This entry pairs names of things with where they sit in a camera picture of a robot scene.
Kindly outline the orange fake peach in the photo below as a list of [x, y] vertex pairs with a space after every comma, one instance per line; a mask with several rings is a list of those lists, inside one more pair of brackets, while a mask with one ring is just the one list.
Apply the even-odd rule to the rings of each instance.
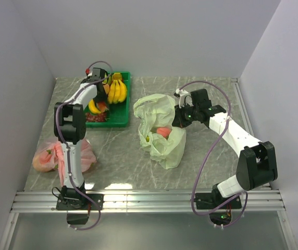
[[96, 103], [96, 107], [101, 113], [105, 113], [109, 111], [109, 105], [106, 104], [105, 102]]

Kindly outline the yellow fake banana bunch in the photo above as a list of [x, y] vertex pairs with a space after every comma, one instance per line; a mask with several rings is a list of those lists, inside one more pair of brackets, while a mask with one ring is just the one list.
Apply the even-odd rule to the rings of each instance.
[[107, 82], [108, 92], [107, 101], [109, 104], [123, 103], [127, 98], [127, 86], [123, 82], [121, 72], [116, 72]]

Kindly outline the pink fake peach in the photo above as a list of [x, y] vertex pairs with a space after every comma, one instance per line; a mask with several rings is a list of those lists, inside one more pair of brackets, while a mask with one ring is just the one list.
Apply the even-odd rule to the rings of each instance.
[[156, 133], [164, 137], [165, 139], [168, 139], [171, 129], [167, 127], [160, 127], [156, 129]]

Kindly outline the light green plastic bag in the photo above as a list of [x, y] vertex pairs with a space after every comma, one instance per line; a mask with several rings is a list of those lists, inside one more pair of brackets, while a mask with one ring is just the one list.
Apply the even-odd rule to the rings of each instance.
[[174, 127], [175, 100], [164, 94], [145, 96], [133, 105], [141, 149], [164, 169], [178, 167], [186, 143], [186, 130]]

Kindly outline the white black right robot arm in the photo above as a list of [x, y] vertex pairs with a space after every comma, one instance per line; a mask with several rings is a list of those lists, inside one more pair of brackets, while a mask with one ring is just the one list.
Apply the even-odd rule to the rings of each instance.
[[175, 106], [173, 126], [185, 128], [194, 121], [216, 132], [238, 156], [235, 175], [213, 186], [210, 201], [214, 206], [223, 208], [233, 195], [250, 191], [277, 179], [274, 145], [250, 135], [233, 121], [221, 106]]

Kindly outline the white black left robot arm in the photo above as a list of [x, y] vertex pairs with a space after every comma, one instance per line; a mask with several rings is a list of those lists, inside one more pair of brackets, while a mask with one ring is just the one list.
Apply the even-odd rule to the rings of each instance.
[[64, 180], [59, 200], [72, 209], [82, 209], [90, 202], [81, 167], [81, 146], [86, 134], [84, 109], [94, 98], [106, 95], [103, 82], [109, 76], [101, 68], [87, 69], [86, 75], [78, 90], [54, 107], [54, 134], [61, 143], [64, 156]]

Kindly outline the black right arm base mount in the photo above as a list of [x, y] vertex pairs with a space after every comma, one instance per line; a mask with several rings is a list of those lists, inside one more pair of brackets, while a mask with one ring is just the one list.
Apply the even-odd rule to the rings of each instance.
[[[193, 212], [198, 216], [209, 216], [214, 227], [226, 228], [236, 223], [245, 211], [246, 205], [241, 203], [242, 193], [224, 198], [220, 193], [195, 193]], [[242, 209], [235, 220], [232, 218], [233, 209]]]

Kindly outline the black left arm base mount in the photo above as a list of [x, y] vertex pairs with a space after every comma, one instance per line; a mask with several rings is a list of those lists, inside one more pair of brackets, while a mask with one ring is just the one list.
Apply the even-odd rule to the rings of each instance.
[[57, 198], [56, 210], [67, 212], [67, 223], [70, 227], [85, 225], [90, 217], [91, 211], [98, 211], [98, 220], [103, 208], [104, 195], [101, 193], [87, 194], [85, 184], [78, 187], [78, 190], [63, 186], [61, 189], [52, 188], [52, 195]]

